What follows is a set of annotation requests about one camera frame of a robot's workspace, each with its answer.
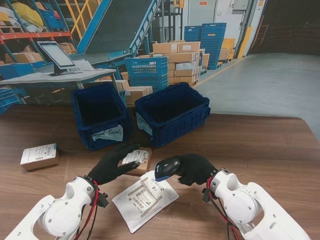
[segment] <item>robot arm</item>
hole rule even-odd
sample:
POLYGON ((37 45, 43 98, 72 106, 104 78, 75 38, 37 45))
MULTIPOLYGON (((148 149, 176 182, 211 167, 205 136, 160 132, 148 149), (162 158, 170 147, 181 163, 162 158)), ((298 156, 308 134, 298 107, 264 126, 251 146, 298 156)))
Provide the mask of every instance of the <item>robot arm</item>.
POLYGON ((59 240, 71 240, 81 223, 82 208, 95 198, 95 186, 83 177, 66 185, 61 198, 48 195, 41 199, 5 240, 38 240, 33 228, 39 225, 59 240))
POLYGON ((245 240, 311 240, 301 226, 258 184, 243 185, 237 176, 221 169, 209 183, 214 195, 245 240), (254 225, 262 213, 262 220, 254 225))

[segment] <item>table surface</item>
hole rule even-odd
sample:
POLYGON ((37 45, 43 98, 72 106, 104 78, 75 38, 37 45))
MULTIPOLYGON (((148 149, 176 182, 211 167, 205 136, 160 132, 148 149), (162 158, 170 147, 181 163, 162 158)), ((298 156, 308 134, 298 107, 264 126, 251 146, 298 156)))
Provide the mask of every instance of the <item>table surface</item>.
MULTIPOLYGON (((44 196, 61 197, 75 176, 88 174, 112 147, 89 151, 78 136, 72 110, 67 107, 14 105, 0 116, 0 239, 4 239, 44 196), (26 148, 57 143, 60 164, 30 172, 20 166, 26 148)), ((131 138, 149 147, 142 131, 131 138)), ((185 136, 152 149, 150 170, 174 155, 204 155, 217 169, 235 173, 246 184, 265 188, 305 229, 320 239, 320 144, 300 118, 211 114, 206 124, 185 136)), ((226 224, 214 207, 202 201, 204 185, 168 182, 179 198, 130 234, 111 199, 139 180, 122 175, 101 186, 110 204, 99 208, 93 240, 227 240, 226 224)), ((40 240, 52 240, 35 227, 40 240)), ((81 239, 87 238, 88 229, 81 239)))
POLYGON ((36 72, 25 76, 19 76, 1 81, 1 84, 37 84, 37 83, 66 83, 82 82, 84 80, 95 80, 103 76, 114 73, 115 69, 95 69, 92 71, 80 71, 73 74, 62 74, 58 76, 49 76, 49 73, 36 72))

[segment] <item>barcode scanner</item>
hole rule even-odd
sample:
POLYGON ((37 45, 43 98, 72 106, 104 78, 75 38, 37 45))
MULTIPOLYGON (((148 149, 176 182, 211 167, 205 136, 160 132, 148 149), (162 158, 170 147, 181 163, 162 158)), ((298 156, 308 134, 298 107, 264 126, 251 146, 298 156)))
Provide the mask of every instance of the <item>barcode scanner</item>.
POLYGON ((172 177, 175 174, 182 173, 182 163, 179 158, 173 156, 166 158, 157 163, 154 171, 154 178, 157 182, 161 182, 172 177))

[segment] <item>concrete floor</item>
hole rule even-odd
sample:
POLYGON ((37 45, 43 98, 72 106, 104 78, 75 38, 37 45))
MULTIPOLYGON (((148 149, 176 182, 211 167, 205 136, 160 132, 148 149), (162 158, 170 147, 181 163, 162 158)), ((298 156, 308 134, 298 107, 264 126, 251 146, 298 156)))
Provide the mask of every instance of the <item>concrete floor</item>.
POLYGON ((265 53, 235 62, 207 71, 195 88, 212 113, 302 118, 320 141, 320 56, 265 53))

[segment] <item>computer screen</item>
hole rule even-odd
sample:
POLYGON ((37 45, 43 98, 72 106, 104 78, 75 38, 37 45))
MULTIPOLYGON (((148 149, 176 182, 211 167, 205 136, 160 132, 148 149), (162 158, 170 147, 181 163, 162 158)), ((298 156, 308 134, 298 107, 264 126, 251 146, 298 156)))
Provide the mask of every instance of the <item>computer screen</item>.
POLYGON ((38 44, 60 69, 75 66, 70 57, 55 41, 38 41, 38 44))

